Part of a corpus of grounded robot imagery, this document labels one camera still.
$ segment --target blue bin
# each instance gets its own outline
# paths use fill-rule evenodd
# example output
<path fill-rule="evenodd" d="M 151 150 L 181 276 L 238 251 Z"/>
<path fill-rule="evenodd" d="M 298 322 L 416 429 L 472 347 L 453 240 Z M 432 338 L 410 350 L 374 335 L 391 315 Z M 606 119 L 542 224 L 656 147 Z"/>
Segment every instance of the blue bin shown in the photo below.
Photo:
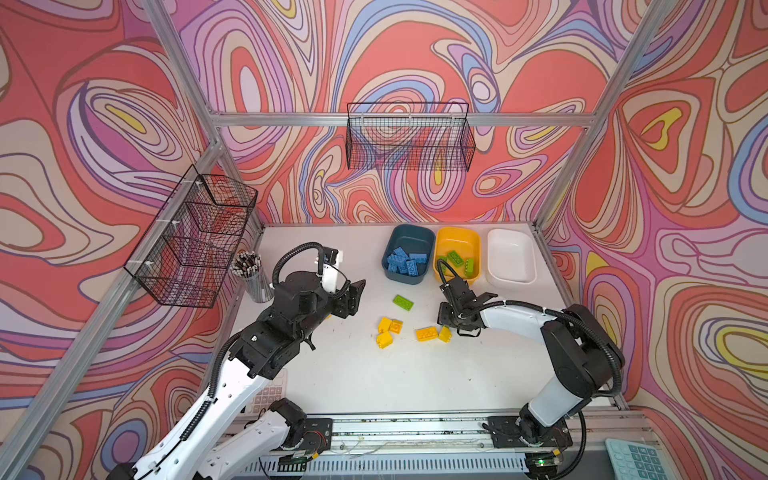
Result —
<path fill-rule="evenodd" d="M 389 257 L 397 247 L 401 247 L 408 255 L 411 253 L 427 254 L 427 263 L 416 264 L 416 268 L 419 269 L 418 276 L 394 273 L 387 269 L 389 264 L 387 263 L 386 258 Z M 384 250 L 384 257 L 382 257 L 384 274 L 390 280 L 395 280 L 400 283 L 407 283 L 409 285 L 421 283 L 422 280 L 424 280 L 424 274 L 432 265 L 432 251 L 434 249 L 435 232 L 431 231 L 429 228 L 417 227 L 416 225 L 398 225 L 392 231 L 392 236 L 389 237 L 386 250 Z"/>

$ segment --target white plastic container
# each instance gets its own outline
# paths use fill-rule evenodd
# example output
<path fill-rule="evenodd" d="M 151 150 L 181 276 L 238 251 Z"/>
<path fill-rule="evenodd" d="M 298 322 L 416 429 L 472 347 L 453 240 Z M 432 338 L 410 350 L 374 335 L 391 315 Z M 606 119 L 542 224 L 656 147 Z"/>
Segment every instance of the white plastic container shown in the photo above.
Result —
<path fill-rule="evenodd" d="M 495 228 L 486 241 L 488 282 L 499 287 L 526 285 L 536 280 L 533 240 L 523 232 Z"/>

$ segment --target yellow toy brick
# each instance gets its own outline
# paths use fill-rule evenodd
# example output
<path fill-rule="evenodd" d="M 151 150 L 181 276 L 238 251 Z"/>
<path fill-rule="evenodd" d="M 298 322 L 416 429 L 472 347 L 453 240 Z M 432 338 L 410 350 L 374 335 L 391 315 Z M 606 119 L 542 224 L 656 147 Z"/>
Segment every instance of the yellow toy brick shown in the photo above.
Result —
<path fill-rule="evenodd" d="M 382 321 L 379 322 L 379 333 L 388 332 L 390 325 L 392 325 L 392 320 L 388 319 L 387 317 L 383 317 Z"/>
<path fill-rule="evenodd" d="M 386 347 L 392 345 L 392 341 L 392 335 L 390 335 L 389 332 L 384 332 L 376 337 L 376 344 L 380 349 L 385 349 Z"/>
<path fill-rule="evenodd" d="M 402 322 L 400 320 L 393 320 L 392 323 L 389 324 L 389 331 L 392 333 L 400 334 L 400 330 L 402 330 Z"/>
<path fill-rule="evenodd" d="M 430 326 L 429 328 L 416 330 L 416 339 L 419 342 L 428 342 L 438 337 L 437 327 Z"/>
<path fill-rule="evenodd" d="M 442 327 L 442 330 L 440 330 L 440 335 L 438 335 L 437 338 L 439 338 L 445 343 L 449 343 L 451 341 L 452 336 L 453 336 L 453 333 L 451 333 L 451 329 L 449 329 L 447 326 L 444 326 Z"/>

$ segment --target black wire mesh basket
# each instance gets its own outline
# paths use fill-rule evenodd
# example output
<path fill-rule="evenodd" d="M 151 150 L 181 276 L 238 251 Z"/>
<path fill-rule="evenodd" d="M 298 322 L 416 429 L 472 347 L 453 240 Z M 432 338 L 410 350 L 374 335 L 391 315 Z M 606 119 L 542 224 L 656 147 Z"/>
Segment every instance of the black wire mesh basket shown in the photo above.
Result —
<path fill-rule="evenodd" d="M 475 155 L 465 102 L 347 104 L 350 170 L 463 170 Z"/>
<path fill-rule="evenodd" d="M 160 305 L 213 308 L 257 194 L 225 175 L 197 174 L 159 241 L 126 270 Z"/>

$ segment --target psychedelic patterned wall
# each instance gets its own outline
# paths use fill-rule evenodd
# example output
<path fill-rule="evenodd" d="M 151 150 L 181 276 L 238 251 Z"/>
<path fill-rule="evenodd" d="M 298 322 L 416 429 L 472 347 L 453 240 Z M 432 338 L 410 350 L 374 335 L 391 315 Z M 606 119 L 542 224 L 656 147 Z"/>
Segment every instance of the psychedelic patterned wall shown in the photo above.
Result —
<path fill-rule="evenodd" d="M 0 2 L 0 441 L 207 143 L 136 2 L 75 3 Z M 26 478 L 104 478 L 156 442 L 231 289 L 206 311 L 138 294 Z"/>
<path fill-rule="evenodd" d="M 169 5 L 215 111 L 449 101 L 475 112 L 593 111 L 642 1 Z M 267 223 L 533 220 L 579 129 L 478 127 L 469 173 L 349 171 L 346 129 L 222 131 Z"/>
<path fill-rule="evenodd" d="M 683 478 L 768 478 L 768 5 L 678 2 L 545 225 Z"/>

